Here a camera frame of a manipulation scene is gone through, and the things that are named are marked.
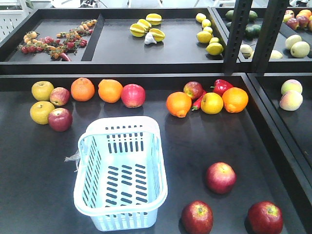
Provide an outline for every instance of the artificial fruit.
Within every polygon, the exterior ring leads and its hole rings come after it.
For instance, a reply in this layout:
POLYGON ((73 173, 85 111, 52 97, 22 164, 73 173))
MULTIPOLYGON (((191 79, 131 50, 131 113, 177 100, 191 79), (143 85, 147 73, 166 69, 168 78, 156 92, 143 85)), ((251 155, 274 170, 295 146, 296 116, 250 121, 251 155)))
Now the artificial fruit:
POLYGON ((198 99, 203 91, 203 86, 197 81, 187 82, 183 87, 183 92, 185 92, 192 100, 198 99))
POLYGON ((184 207, 181 221, 189 234, 209 234, 213 228, 213 211, 205 202, 195 200, 184 207))
POLYGON ((270 201, 260 201, 248 210, 248 220, 255 234, 279 234, 283 230, 283 215, 270 201))
POLYGON ((236 182, 236 173, 225 162, 211 165, 206 172, 206 184, 217 194, 226 194, 232 190, 236 182))

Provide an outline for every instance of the plastic basket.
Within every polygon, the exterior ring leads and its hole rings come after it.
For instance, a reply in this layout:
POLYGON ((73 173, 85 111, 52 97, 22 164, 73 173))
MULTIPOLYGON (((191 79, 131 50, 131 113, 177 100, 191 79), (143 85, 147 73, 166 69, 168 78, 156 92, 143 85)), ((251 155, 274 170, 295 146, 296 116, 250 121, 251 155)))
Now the plastic basket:
POLYGON ((101 118, 79 138, 76 208, 100 231, 148 228, 168 194, 157 122, 101 118))

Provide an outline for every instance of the vine of small fruits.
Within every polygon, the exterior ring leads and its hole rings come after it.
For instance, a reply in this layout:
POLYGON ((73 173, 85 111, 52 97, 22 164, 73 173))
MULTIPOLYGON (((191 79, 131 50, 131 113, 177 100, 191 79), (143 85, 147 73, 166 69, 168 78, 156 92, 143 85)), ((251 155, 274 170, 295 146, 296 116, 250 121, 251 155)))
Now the vine of small fruits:
POLYGON ((84 21, 77 28, 70 29, 69 32, 56 34, 56 39, 51 36, 36 39, 39 33, 30 31, 24 35, 24 43, 18 46, 18 50, 24 54, 46 52, 53 60, 71 61, 67 54, 76 54, 78 48, 83 48, 88 44, 83 36, 92 34, 93 29, 91 27, 95 26, 96 23, 96 19, 84 21))

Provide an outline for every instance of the red chili pepper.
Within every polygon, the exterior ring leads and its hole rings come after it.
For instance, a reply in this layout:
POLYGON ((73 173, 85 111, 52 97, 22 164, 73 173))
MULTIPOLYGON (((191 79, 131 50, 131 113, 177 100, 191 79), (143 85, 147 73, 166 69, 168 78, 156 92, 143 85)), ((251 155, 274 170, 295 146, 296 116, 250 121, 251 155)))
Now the red chili pepper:
POLYGON ((219 94, 220 96, 222 96, 225 91, 227 91, 228 89, 233 88, 233 87, 234 86, 231 83, 229 83, 223 79, 217 79, 214 82, 214 85, 211 86, 211 88, 214 89, 213 92, 216 94, 219 94))
POLYGON ((204 95, 206 94, 207 92, 204 90, 203 91, 203 94, 193 103, 192 107, 191 107, 191 111, 196 111, 196 110, 199 110, 200 109, 200 103, 201 103, 201 100, 203 99, 204 95))

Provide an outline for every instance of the black display shelf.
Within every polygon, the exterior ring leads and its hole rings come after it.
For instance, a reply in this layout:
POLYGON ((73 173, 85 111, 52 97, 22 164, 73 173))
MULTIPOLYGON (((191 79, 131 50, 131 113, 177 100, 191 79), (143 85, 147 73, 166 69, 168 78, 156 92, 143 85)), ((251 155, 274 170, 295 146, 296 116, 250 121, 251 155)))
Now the black display shelf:
POLYGON ((260 93, 261 99, 270 111, 283 137, 287 140, 296 160, 301 162, 301 168, 312 184, 312 125, 310 121, 312 115, 312 74, 265 73, 264 75, 248 74, 248 76, 260 93), (296 111, 285 111, 279 107, 279 101, 282 97, 282 84, 289 79, 296 79, 303 86, 303 103, 296 111))
MULTIPOLYGON (((124 8, 124 9, 38 9, 0 43, 0 72, 2 74, 79 74, 88 73, 191 73, 222 72, 226 38, 210 8, 124 8), (149 13, 162 16, 163 42, 145 45, 144 37, 130 33, 130 25, 145 19, 149 13), (220 39, 224 52, 209 55, 206 44, 199 43, 196 34, 202 30, 195 20, 203 13, 212 22, 213 34, 220 39), (86 48, 72 62, 54 61, 46 53, 23 54, 16 47, 28 31, 37 31, 41 38, 56 37, 62 31, 77 27, 84 20, 97 19, 94 33, 87 38, 86 48)), ((236 64, 232 71, 237 71, 236 64)))
POLYGON ((1 75, 0 87, 1 212, 5 224, 0 233, 101 233, 90 217, 75 209, 76 166, 65 163, 64 158, 76 152, 79 137, 92 121, 120 116, 150 116, 158 122, 169 192, 154 226, 114 233, 185 234, 181 212, 196 199, 213 210, 212 233, 252 234, 247 212, 262 200, 281 207, 283 234, 312 232, 311 185, 245 74, 1 75), (58 133, 48 125, 35 124, 29 116, 36 102, 32 84, 49 80, 56 87, 69 89, 78 77, 89 78, 96 87, 103 78, 111 77, 123 85, 137 83, 146 89, 146 102, 129 109, 121 100, 105 103, 96 93, 87 102, 70 99, 64 106, 74 118, 68 131, 58 133), (169 114, 166 98, 170 93, 181 91, 191 80, 201 82, 209 91, 218 78, 248 93, 245 110, 237 114, 222 110, 217 115, 199 110, 185 118, 169 114), (237 183, 227 195, 212 193, 204 183, 207 168, 218 161, 229 163, 237 173, 237 183))
MULTIPOLYGON (((292 9, 294 11, 299 11, 300 9, 310 9, 310 8, 298 8, 288 7, 287 9, 292 9)), ((230 22, 226 19, 225 14, 229 11, 233 10, 232 7, 212 7, 212 11, 222 26, 224 33, 229 37, 229 29, 226 27, 226 23, 230 22)), ((252 8, 258 14, 258 18, 254 22, 249 22, 247 26, 252 26, 254 24, 262 25, 263 19, 265 17, 266 8, 252 8)), ((310 53, 305 58, 294 58, 290 51, 285 48, 285 40, 287 37, 295 34, 291 34, 291 29, 282 23, 279 33, 277 34, 276 41, 273 44, 273 49, 281 52, 283 54, 282 59, 270 59, 265 72, 310 72, 312 66, 312 54, 310 53)), ((301 32, 306 40, 310 38, 310 33, 302 32, 302 30, 298 30, 297 33, 301 32)), ((250 45, 253 50, 255 50, 256 44, 258 42, 258 38, 244 38, 242 44, 250 45)), ((244 58, 243 55, 239 52, 238 58, 240 60, 240 71, 244 72, 252 72, 254 71, 254 67, 252 65, 251 58, 244 58)))

